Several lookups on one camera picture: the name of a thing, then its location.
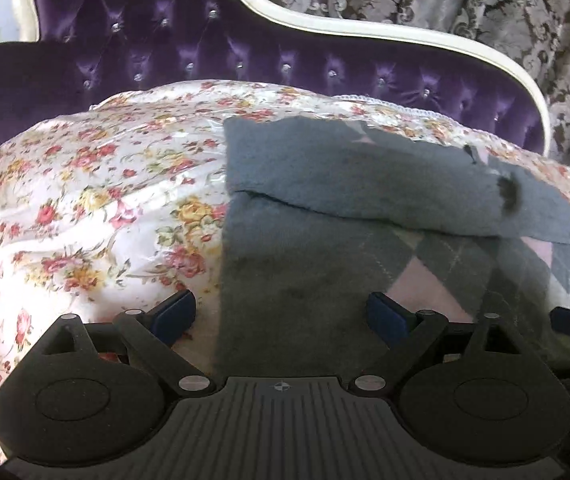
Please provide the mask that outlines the purple tufted chaise sofa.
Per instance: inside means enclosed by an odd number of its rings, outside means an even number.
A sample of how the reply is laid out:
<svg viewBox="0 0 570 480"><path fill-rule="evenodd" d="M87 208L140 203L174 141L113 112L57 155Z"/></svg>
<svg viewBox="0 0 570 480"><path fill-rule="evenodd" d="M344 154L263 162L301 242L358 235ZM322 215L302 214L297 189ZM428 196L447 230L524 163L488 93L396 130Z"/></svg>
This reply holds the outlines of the purple tufted chaise sofa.
<svg viewBox="0 0 570 480"><path fill-rule="evenodd" d="M547 154L552 128L527 72L435 30L322 18L268 0L12 0L0 44L0 144L114 94L201 79L283 84L431 110Z"/></svg>

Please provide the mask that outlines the grey argyle knit sweater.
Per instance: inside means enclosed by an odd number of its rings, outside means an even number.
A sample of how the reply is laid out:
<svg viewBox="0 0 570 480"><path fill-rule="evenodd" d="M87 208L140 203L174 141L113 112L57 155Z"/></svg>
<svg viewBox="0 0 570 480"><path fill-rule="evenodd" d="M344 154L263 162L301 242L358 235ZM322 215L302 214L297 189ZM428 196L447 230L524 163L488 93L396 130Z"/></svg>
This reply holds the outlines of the grey argyle knit sweater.
<svg viewBox="0 0 570 480"><path fill-rule="evenodd" d="M524 168L373 129L293 117L224 124L220 376L352 377L383 356L365 304L468 323L494 312L570 360L570 203Z"/></svg>

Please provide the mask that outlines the floral bed cover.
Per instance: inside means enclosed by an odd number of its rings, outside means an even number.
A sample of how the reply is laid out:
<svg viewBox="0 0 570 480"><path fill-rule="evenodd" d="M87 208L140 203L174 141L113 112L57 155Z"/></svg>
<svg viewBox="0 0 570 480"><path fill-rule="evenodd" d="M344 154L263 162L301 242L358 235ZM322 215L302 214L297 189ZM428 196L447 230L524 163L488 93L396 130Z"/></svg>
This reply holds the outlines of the floral bed cover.
<svg viewBox="0 0 570 480"><path fill-rule="evenodd" d="M173 348L226 377L213 368L230 202L224 124L293 117L471 146L530 171L570 203L569 167L438 113L234 81L121 93L0 146L0 386L61 315L107 323L184 290L196 297L196 320Z"/></svg>

